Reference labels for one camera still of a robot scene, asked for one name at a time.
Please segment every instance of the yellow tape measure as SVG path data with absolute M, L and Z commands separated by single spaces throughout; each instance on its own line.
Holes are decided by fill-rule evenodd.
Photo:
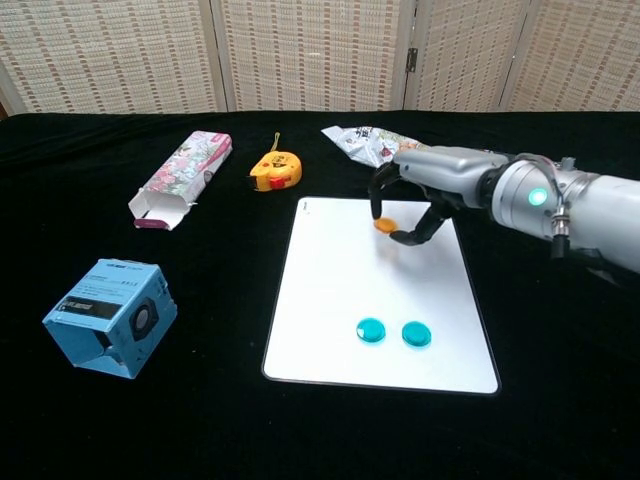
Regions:
M 249 172 L 251 183 L 259 192 L 293 187 L 302 178 L 300 159 L 293 153 L 276 150 L 279 138 L 280 132 L 276 132 L 269 153 L 263 156 Z

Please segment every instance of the cyan round token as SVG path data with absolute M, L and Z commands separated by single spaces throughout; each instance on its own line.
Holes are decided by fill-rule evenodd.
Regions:
M 412 347 L 424 347 L 431 343 L 431 331 L 420 322 L 409 322 L 402 327 L 402 338 Z
M 385 336 L 384 325 L 377 318 L 365 318 L 356 327 L 358 337 L 367 343 L 376 343 Z

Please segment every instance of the white board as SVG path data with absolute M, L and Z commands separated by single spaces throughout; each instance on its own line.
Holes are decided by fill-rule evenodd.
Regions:
M 412 230 L 426 202 L 386 201 Z M 356 334 L 367 317 L 386 337 Z M 432 340 L 402 339 L 419 321 Z M 451 220 L 406 247 L 373 227 L 369 202 L 307 197 L 296 210 L 263 364 L 272 380 L 493 394 L 499 381 Z

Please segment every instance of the pink floral packaging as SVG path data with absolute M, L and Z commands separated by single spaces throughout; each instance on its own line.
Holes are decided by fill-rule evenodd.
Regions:
M 230 153 L 229 135 L 193 132 L 129 202 L 134 225 L 175 228 Z

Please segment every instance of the blue box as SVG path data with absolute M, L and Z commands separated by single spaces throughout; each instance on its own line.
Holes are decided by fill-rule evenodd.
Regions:
M 75 367 L 135 378 L 177 313 L 160 267 L 101 259 L 42 323 Z

